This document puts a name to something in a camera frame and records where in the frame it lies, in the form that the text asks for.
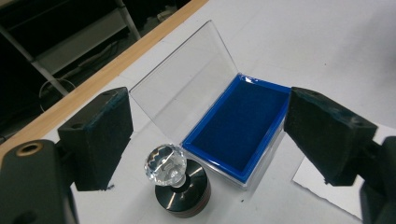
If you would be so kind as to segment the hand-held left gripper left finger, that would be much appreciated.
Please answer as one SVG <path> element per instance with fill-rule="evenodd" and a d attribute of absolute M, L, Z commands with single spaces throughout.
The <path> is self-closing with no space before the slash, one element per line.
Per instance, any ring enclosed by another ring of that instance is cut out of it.
<path fill-rule="evenodd" d="M 125 87 L 100 93 L 58 129 L 63 148 L 75 156 L 79 191 L 107 188 L 133 131 Z"/>

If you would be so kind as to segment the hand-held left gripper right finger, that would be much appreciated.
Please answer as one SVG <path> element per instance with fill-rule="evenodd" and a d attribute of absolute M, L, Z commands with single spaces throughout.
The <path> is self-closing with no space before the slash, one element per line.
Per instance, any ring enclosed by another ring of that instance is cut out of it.
<path fill-rule="evenodd" d="M 371 121 L 319 92 L 293 87 L 284 130 L 327 183 L 350 186 L 359 175 L 379 185 Z"/>

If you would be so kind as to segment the shiny silver metal object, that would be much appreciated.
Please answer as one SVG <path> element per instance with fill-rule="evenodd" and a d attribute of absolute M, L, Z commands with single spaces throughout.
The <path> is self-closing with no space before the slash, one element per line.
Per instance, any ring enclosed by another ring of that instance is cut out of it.
<path fill-rule="evenodd" d="M 180 188 L 186 181 L 187 159 L 180 147 L 163 144 L 148 154 L 144 169 L 146 177 L 153 184 Z"/>

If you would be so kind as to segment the blue ink pad clear case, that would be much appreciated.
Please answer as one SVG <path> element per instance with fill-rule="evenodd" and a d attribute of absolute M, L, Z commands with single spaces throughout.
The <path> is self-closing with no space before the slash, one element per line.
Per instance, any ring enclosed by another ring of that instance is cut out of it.
<path fill-rule="evenodd" d="M 242 189 L 270 163 L 290 98 L 290 88 L 240 73 L 213 21 L 130 93 L 172 143 Z"/>

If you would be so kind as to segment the white paper sheet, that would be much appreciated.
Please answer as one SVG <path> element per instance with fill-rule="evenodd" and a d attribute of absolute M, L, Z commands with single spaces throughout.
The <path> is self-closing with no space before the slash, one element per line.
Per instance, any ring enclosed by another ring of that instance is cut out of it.
<path fill-rule="evenodd" d="M 396 224 L 396 129 L 356 136 L 346 159 L 330 167 L 303 159 L 293 181 L 364 224 Z"/>

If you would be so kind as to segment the white power strip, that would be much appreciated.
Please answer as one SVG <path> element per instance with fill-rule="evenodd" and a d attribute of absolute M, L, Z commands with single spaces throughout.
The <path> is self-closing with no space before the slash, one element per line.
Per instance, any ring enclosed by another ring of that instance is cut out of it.
<path fill-rule="evenodd" d="M 161 11 L 157 15 L 157 20 L 159 22 L 163 22 L 163 21 L 167 20 L 169 17 L 171 17 L 177 11 L 178 11 L 177 6 L 166 6 L 165 10 Z"/>

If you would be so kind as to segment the white metal frame desk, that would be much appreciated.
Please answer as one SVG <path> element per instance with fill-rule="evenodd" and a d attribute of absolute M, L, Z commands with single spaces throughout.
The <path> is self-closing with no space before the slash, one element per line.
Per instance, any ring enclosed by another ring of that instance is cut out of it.
<path fill-rule="evenodd" d="M 0 34 L 32 65 L 62 96 L 68 91 L 53 75 L 99 44 L 127 27 L 136 40 L 141 38 L 122 0 L 113 0 L 116 8 L 82 30 L 33 56 L 3 25 Z"/>

